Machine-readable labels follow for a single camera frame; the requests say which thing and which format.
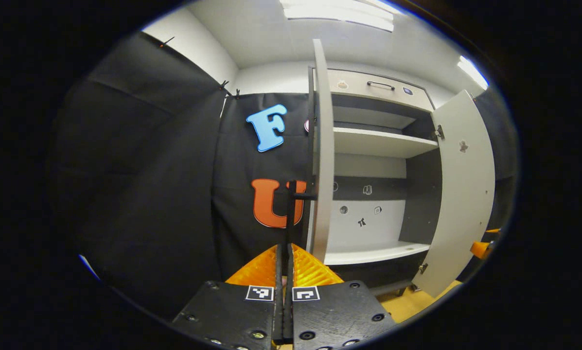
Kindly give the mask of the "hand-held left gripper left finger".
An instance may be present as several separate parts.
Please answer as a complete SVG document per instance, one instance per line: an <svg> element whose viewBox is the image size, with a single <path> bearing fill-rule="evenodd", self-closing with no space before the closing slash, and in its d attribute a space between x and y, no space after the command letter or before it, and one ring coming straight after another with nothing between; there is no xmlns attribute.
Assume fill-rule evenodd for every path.
<svg viewBox="0 0 582 350"><path fill-rule="evenodd" d="M225 282L204 282L173 327L225 350L274 350L282 338L282 245Z"/></svg>

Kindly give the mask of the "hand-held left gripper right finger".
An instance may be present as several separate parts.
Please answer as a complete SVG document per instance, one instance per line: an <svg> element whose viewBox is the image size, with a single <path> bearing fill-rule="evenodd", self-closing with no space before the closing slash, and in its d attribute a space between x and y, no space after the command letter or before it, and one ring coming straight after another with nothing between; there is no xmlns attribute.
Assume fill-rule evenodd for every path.
<svg viewBox="0 0 582 350"><path fill-rule="evenodd" d="M380 337L397 322L359 280L335 275L299 246L288 244L283 342L295 350L337 350Z"/></svg>

